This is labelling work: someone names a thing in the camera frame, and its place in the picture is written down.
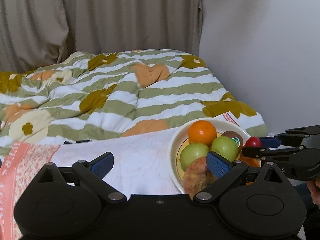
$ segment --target human hand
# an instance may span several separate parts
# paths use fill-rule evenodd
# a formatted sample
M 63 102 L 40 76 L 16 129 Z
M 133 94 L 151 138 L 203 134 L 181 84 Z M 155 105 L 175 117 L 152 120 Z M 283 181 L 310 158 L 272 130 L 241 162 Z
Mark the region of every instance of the human hand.
M 311 193 L 313 203 L 320 205 L 320 179 L 308 181 L 308 189 Z

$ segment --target white bowl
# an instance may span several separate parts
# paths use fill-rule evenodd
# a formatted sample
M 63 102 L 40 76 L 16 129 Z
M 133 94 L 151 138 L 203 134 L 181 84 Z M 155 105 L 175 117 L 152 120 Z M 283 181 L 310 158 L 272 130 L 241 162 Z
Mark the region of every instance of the white bowl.
M 199 120 L 205 120 L 212 123 L 215 126 L 218 133 L 224 133 L 226 131 L 234 131 L 238 133 L 242 137 L 244 144 L 250 138 L 250 135 L 239 126 L 228 121 L 220 121 L 211 117 L 195 119 L 181 126 L 180 129 L 175 132 L 175 134 L 172 136 L 170 140 L 169 147 L 168 147 L 168 155 L 167 155 L 171 178 L 181 193 L 185 193 L 185 192 L 182 188 L 182 181 L 178 174 L 177 155 L 178 155 L 179 148 L 181 147 L 183 142 L 186 139 L 188 139 L 189 127 L 194 122 Z

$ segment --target green apple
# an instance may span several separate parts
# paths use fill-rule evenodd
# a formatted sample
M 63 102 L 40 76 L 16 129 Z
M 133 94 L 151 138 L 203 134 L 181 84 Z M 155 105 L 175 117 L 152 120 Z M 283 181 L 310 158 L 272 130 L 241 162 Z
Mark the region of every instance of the green apple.
M 233 162 L 238 156 L 238 146 L 229 137 L 220 136 L 213 140 L 211 150 Z
M 188 166 L 197 158 L 207 156 L 209 147 L 202 143 L 190 143 L 180 154 L 181 168 L 186 171 Z

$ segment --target fruit bowl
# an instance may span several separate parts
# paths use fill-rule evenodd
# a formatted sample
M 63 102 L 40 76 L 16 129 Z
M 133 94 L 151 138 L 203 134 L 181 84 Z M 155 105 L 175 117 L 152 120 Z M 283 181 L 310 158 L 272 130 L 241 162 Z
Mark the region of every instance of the fruit bowl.
M 212 123 L 217 130 L 218 136 L 221 136 L 221 134 L 226 131 L 234 131 L 242 137 L 244 144 L 250 138 L 250 135 L 245 130 L 228 121 L 221 121 L 214 118 L 205 117 L 205 118 L 195 119 L 185 123 L 172 136 L 169 143 L 169 147 L 168 147 L 168 153 L 167 153 L 167 160 L 168 160 L 171 178 L 181 193 L 185 193 L 185 192 L 182 187 L 182 177 L 184 175 L 184 171 L 180 167 L 180 162 L 179 162 L 180 153 L 183 150 L 183 148 L 189 144 L 188 130 L 190 126 L 194 122 L 199 120 L 205 120 Z

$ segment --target white wall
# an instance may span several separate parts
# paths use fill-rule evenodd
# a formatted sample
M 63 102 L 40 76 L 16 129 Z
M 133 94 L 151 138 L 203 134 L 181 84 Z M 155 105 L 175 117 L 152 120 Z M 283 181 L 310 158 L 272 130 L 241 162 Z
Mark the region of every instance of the white wall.
M 199 55 L 273 133 L 320 124 L 320 0 L 203 0 Z

